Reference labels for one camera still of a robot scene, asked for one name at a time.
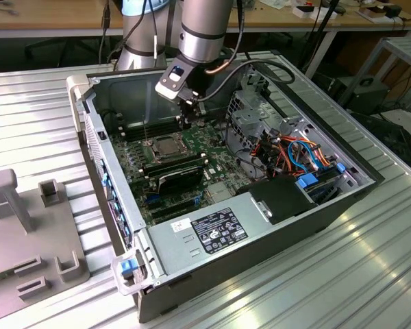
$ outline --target pci slot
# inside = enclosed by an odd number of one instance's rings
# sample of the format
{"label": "pci slot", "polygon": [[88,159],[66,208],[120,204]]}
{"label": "pci slot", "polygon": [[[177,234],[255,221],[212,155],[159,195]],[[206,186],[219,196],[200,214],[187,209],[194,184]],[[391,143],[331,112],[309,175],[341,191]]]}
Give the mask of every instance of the pci slot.
{"label": "pci slot", "polygon": [[103,177],[102,177],[102,187],[105,191],[105,196],[108,201],[108,206],[111,211],[111,215],[114,218],[116,223],[117,230],[122,237],[123,244],[126,249],[130,249],[132,247],[132,232],[129,228],[125,214],[122,211],[121,204],[117,197],[117,192],[114,189],[110,176],[108,175],[108,171],[106,169],[105,163],[101,160],[102,169],[103,169]]}

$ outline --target blue cable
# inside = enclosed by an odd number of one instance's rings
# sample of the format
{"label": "blue cable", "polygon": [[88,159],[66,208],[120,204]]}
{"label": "blue cable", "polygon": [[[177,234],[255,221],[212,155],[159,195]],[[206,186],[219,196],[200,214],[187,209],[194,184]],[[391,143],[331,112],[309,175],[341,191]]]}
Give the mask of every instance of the blue cable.
{"label": "blue cable", "polygon": [[292,149],[291,149],[291,146],[292,146],[292,143],[291,144],[289,144],[289,146],[288,146],[288,155],[289,155],[289,160],[294,164],[294,165],[296,165],[297,167],[300,167],[300,168],[302,168],[303,170],[304,170],[304,172],[305,173],[307,173],[308,172],[308,170],[302,165],[302,164],[299,164],[299,163],[297,163],[297,161],[295,161],[294,160],[294,157],[292,156]]}
{"label": "blue cable", "polygon": [[300,145],[303,145],[303,147],[305,147],[306,150],[308,150],[308,153],[309,153],[312,161],[314,161],[314,163],[318,166],[318,168],[324,168],[323,164],[322,164],[318,159],[316,159],[316,158],[314,157],[314,154],[313,154],[312,150],[310,149],[309,145],[308,145],[307,143],[305,143],[305,142],[302,142],[302,141],[293,141],[293,142],[291,142],[291,143],[289,144],[289,146],[288,146],[288,155],[289,155],[289,158],[290,158],[291,162],[292,162],[294,165],[302,168],[305,173],[308,172],[308,170],[307,170],[303,165],[297,163],[297,162],[294,160],[294,158],[293,158],[293,156],[292,156],[292,144],[293,144],[293,143],[298,143],[298,144],[300,144]]}

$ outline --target gray bracket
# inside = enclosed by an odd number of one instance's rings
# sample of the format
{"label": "gray bracket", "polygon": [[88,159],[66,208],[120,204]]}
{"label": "gray bracket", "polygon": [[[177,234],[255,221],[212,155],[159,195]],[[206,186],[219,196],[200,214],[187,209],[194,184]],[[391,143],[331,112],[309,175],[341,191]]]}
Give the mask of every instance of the gray bracket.
{"label": "gray bracket", "polygon": [[16,175],[12,169],[0,170],[0,200],[4,198],[8,204],[8,206],[6,206],[6,202],[0,204],[0,219],[3,218],[4,214],[10,213],[11,209],[20,220],[26,233],[29,233],[34,230],[34,225],[26,205],[15,191],[17,186]]}
{"label": "gray bracket", "polygon": [[38,190],[40,191],[41,200],[45,207],[60,204],[62,202],[62,197],[58,193],[56,180],[46,180],[38,183]]}
{"label": "gray bracket", "polygon": [[80,276],[82,272],[82,267],[79,263],[76,251],[73,250],[71,253],[73,255],[73,265],[69,268],[65,268],[66,266],[61,263],[60,259],[55,257],[56,271],[60,275],[63,282],[73,280],[74,278]]}
{"label": "gray bracket", "polygon": [[17,265],[14,265],[14,273],[19,277],[25,276],[32,272],[38,271],[46,266],[46,263],[41,259],[40,255],[29,258]]}
{"label": "gray bracket", "polygon": [[39,293],[43,293],[50,289],[49,281],[46,281],[44,276],[31,280],[16,287],[17,295],[22,300],[27,300]]}
{"label": "gray bracket", "polygon": [[0,318],[90,277],[64,185],[16,187],[15,172],[1,170]]}

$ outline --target motherboard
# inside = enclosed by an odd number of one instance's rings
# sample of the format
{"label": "motherboard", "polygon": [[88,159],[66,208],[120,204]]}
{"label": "motherboard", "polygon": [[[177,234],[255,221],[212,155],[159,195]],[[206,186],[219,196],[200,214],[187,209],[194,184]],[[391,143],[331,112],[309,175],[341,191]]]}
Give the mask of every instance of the motherboard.
{"label": "motherboard", "polygon": [[252,182],[212,123],[198,121],[190,129],[139,141],[120,134],[110,138],[150,226],[229,199]]}

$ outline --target blue tab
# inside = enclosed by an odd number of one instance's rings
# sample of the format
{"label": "blue tab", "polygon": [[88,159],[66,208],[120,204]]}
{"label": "blue tab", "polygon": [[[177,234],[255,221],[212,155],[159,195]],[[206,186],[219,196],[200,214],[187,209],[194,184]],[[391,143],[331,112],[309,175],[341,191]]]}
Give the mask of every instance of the blue tab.
{"label": "blue tab", "polygon": [[307,173],[305,175],[301,175],[299,176],[299,179],[297,180],[297,182],[299,183],[299,185],[302,188],[306,188],[309,185],[315,184],[318,182],[317,178],[314,176],[313,173]]}
{"label": "blue tab", "polygon": [[128,278],[133,274],[133,271],[138,269],[140,266],[138,265],[137,259],[132,258],[132,259],[127,259],[121,262],[121,267],[122,267],[122,276],[124,278]]}
{"label": "blue tab", "polygon": [[343,165],[342,163],[338,163],[337,165],[336,165],[336,168],[340,171],[340,173],[343,173],[344,171],[345,171],[345,165]]}

